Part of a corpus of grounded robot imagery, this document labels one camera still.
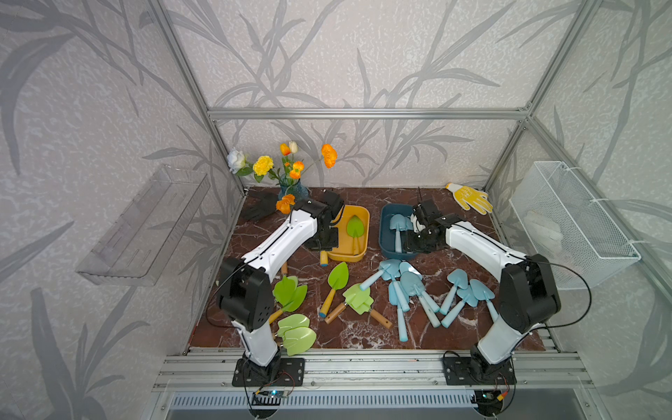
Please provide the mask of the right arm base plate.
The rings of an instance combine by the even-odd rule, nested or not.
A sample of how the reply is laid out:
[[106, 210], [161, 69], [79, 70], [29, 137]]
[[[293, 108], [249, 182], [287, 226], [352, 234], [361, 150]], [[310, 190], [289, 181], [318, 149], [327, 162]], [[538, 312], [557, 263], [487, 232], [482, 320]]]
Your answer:
[[492, 365], [479, 355], [462, 356], [453, 351], [446, 351], [441, 362], [444, 379], [449, 386], [513, 387], [517, 384], [511, 358]]

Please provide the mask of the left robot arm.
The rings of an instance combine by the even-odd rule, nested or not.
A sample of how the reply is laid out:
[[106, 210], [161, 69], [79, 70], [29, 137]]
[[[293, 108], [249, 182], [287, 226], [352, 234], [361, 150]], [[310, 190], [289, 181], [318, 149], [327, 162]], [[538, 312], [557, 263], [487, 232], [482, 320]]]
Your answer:
[[271, 333], [274, 308], [271, 281], [302, 245], [318, 251], [338, 245], [335, 224], [344, 206], [339, 194], [327, 190], [317, 201], [299, 201], [260, 245], [241, 258], [229, 257], [222, 262], [223, 279], [215, 292], [215, 302], [242, 338], [251, 367], [266, 369], [280, 357]]

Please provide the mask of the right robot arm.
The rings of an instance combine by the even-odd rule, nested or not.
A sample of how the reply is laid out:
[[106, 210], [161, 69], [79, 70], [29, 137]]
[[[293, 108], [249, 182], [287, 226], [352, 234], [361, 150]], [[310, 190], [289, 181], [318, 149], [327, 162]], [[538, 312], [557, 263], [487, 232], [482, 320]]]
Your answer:
[[540, 327], [562, 305], [551, 264], [539, 254], [525, 255], [482, 233], [455, 213], [442, 215], [434, 201], [413, 206], [409, 247], [429, 254], [458, 250], [489, 272], [500, 284], [499, 316], [471, 349], [477, 369], [496, 369], [507, 362], [533, 328]]

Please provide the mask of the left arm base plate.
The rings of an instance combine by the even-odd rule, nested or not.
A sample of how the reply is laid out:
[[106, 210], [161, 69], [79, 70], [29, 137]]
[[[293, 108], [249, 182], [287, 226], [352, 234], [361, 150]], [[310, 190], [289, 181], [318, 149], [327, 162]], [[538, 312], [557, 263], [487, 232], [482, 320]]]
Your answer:
[[275, 358], [269, 366], [262, 367], [249, 358], [243, 357], [236, 362], [232, 386], [235, 388], [298, 387], [303, 385], [305, 373], [305, 358]]

